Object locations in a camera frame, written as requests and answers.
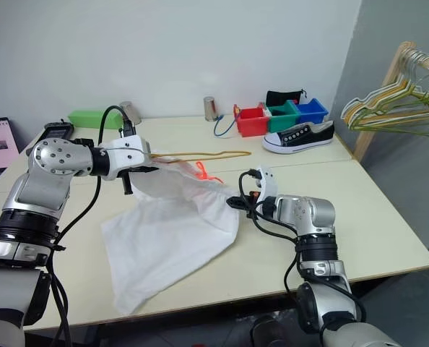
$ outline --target red plastic bin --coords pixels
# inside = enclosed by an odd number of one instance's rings
[[[237,105],[234,105],[234,117],[237,123],[237,130],[242,137],[259,136],[267,133],[269,117],[264,115],[261,106],[240,109]]]

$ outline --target green box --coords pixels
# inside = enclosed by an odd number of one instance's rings
[[[297,124],[300,112],[291,100],[287,100],[282,106],[268,107],[272,117],[267,126],[268,132],[281,132]]]
[[[69,114],[70,122],[79,128],[96,128],[99,129],[100,121],[104,111],[86,111],[78,110]],[[120,129],[123,126],[123,119],[117,111],[111,111],[105,120],[105,129]]]

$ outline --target black device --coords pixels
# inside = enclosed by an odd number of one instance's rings
[[[40,138],[35,142],[38,143],[41,140],[57,137],[59,139],[68,140],[73,134],[74,127],[72,123],[65,122],[63,119],[54,123],[47,123],[44,126],[44,132],[40,136]],[[28,148],[25,151],[27,156],[32,152],[33,147]]]

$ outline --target white shoe sole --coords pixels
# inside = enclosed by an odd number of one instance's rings
[[[290,154],[290,153],[300,152],[301,150],[307,150],[308,148],[325,145],[327,143],[330,143],[332,140],[333,138],[329,140],[319,141],[319,142],[306,143],[305,145],[299,145],[294,147],[283,147],[283,146],[273,145],[272,143],[267,142],[263,138],[263,147],[274,153]]]

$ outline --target blue cable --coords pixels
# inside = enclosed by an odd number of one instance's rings
[[[217,134],[216,133],[216,128],[217,128],[217,125],[220,123],[220,120],[224,118],[224,114],[222,114],[219,117],[217,117],[216,124],[214,125],[214,128],[213,128],[213,134],[216,137],[226,135],[229,132],[230,128],[232,128],[232,126],[234,125],[235,121],[237,120],[237,118],[239,116],[240,116],[240,112],[239,112],[239,114],[237,116],[234,117],[234,120],[232,121],[232,123],[230,124],[230,126],[224,132],[222,132],[221,134]]]

